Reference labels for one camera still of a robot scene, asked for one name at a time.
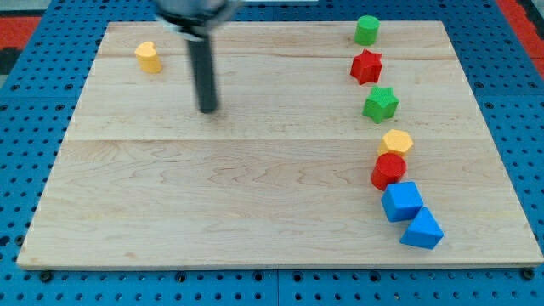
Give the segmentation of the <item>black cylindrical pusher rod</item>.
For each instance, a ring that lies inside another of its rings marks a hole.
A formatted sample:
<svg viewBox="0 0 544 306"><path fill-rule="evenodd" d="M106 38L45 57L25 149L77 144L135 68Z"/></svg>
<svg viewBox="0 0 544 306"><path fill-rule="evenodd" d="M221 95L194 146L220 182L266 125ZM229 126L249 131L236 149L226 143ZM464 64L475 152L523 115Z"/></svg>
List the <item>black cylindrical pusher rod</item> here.
<svg viewBox="0 0 544 306"><path fill-rule="evenodd" d="M218 96L213 67L211 39L202 37L188 41L198 109L201 113L213 113L218 108Z"/></svg>

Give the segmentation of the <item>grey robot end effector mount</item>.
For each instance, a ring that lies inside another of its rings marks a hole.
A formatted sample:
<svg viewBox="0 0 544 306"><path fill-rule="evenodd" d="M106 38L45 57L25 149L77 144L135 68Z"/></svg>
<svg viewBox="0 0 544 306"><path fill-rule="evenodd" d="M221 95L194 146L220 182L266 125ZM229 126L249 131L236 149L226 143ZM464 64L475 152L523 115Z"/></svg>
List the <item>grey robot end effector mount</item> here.
<svg viewBox="0 0 544 306"><path fill-rule="evenodd" d="M169 31L190 41L208 38L231 20L239 0L154 0L156 19Z"/></svg>

